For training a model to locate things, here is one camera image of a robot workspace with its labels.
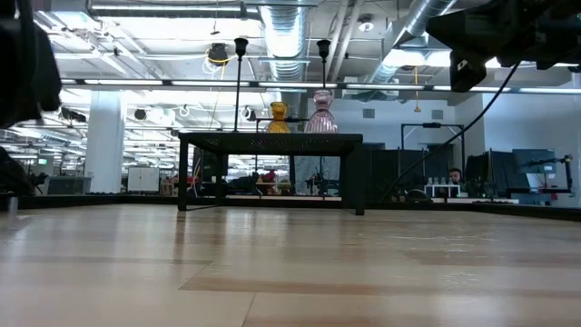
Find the person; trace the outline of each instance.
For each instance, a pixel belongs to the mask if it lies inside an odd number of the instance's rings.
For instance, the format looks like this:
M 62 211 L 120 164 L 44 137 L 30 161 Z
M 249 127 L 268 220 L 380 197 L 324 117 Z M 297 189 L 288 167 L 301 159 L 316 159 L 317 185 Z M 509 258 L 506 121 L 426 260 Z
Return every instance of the person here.
M 462 171 L 458 168 L 452 168 L 448 171 L 448 177 L 453 184 L 462 183 Z

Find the computer monitor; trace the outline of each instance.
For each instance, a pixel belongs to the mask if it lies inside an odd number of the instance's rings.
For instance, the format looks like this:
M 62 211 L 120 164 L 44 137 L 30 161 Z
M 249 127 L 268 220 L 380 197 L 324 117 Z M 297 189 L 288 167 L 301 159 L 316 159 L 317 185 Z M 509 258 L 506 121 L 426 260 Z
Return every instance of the computer monitor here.
M 515 173 L 556 173 L 555 150 L 513 150 Z

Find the silver duct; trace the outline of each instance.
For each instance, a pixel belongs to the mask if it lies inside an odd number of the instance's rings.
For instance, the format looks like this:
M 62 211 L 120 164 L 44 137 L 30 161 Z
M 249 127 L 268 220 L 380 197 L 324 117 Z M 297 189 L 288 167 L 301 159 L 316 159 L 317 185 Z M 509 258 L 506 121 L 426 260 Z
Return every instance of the silver duct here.
M 261 8 L 261 18 L 264 22 L 264 40 L 269 56 L 292 59 L 304 55 L 307 8 L 264 6 Z M 272 77 L 276 81 L 298 82 L 303 79 L 304 63 L 276 61 L 269 64 Z M 298 112 L 299 95 L 283 93 L 281 97 L 289 106 L 288 114 Z
M 418 37 L 426 32 L 426 24 L 432 17 L 443 15 L 457 0 L 414 0 L 409 7 L 409 14 L 404 25 L 404 30 L 410 35 Z M 397 43 L 403 33 L 393 38 L 393 44 Z M 379 64 L 375 72 L 367 79 L 367 83 L 385 84 L 395 75 L 399 67 Z

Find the ceiling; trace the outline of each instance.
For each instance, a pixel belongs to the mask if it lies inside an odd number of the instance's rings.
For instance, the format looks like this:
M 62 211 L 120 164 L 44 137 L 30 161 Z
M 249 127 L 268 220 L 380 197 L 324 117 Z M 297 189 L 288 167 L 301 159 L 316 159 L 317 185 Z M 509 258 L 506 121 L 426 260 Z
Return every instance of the ceiling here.
M 233 4 L 233 1 L 218 1 L 220 5 Z M 381 55 L 381 43 L 385 37 L 389 22 L 393 22 L 408 13 L 411 0 L 366 1 L 360 14 L 372 15 L 374 28 L 361 32 L 355 28 L 347 48 L 348 59 L 340 67 L 339 79 L 361 77 L 373 72 L 384 59 Z M 484 0 L 460 0 L 453 10 L 480 5 Z M 163 5 L 164 1 L 128 1 L 128 0 L 93 0 L 92 5 Z M 215 1 L 171 1 L 172 4 L 207 5 L 212 7 Z M 312 7 L 307 17 L 308 52 L 303 60 L 308 60 L 305 74 L 306 81 L 320 81 L 322 64 L 318 55 L 316 42 L 330 38 L 333 28 L 337 28 L 336 16 L 339 9 L 338 0 L 322 0 Z M 344 26 L 349 23 L 350 10 L 347 11 Z M 114 79 L 236 79 L 235 60 L 223 68 L 212 66 L 207 61 L 207 50 L 215 43 L 226 44 L 230 59 L 234 56 L 236 37 L 244 36 L 249 40 L 247 55 L 241 66 L 242 80 L 271 80 L 266 44 L 263 38 L 261 22 L 256 20 L 215 19 L 212 11 L 208 18 L 157 17 L 91 17 L 80 12 L 38 12 L 36 23 L 50 36 L 57 64 L 62 78 L 114 78 Z M 497 85 L 506 76 L 504 69 L 490 69 L 484 85 Z M 399 69 L 395 75 L 400 83 L 407 84 L 448 84 L 448 69 L 444 67 L 419 66 L 417 70 Z M 561 85 L 570 79 L 565 67 L 552 68 L 538 72 L 534 68 L 519 69 L 512 84 L 517 85 Z M 61 94 L 64 107 L 90 119 L 91 91 L 67 89 Z M 232 91 L 125 91 L 128 105 L 126 144 L 143 148 L 153 148 L 163 142 L 167 146 L 177 146 L 176 138 L 167 131 L 140 130 L 140 127 L 161 125 L 160 122 L 138 121 L 134 117 L 137 109 L 146 111 L 173 111 L 174 126 L 188 126 L 200 129 L 229 129 L 233 126 L 233 105 L 235 93 Z M 400 92 L 398 100 L 406 102 L 416 97 L 415 92 Z M 447 100 L 448 93 L 422 93 L 424 100 Z M 255 110 L 258 117 L 268 117 L 269 103 L 280 100 L 278 92 L 253 92 L 241 94 L 241 107 Z M 51 126 L 67 125 L 59 114 L 47 114 L 45 123 Z M 29 142 L 34 144 L 50 142 L 45 148 L 52 150 L 76 148 L 83 156 L 86 124 L 74 124 L 74 129 L 36 128 L 33 133 L 12 131 L 5 133 L 5 141 Z M 242 120 L 241 128 L 252 130 L 254 122 Z M 36 137 L 40 133 L 46 140 Z M 38 146 L 24 148 L 11 147 L 13 153 L 38 152 Z M 138 156 L 126 153 L 126 161 L 137 162 Z

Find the pink glass vase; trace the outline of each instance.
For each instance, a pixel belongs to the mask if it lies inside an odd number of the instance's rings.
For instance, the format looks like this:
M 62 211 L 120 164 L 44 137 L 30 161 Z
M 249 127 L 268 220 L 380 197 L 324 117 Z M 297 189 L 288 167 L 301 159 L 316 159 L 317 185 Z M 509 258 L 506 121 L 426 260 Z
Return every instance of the pink glass vase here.
M 333 102 L 332 93 L 329 90 L 319 90 L 315 91 L 312 98 L 317 111 L 307 123 L 305 133 L 337 134 L 339 129 L 335 117 L 329 112 L 330 104 Z

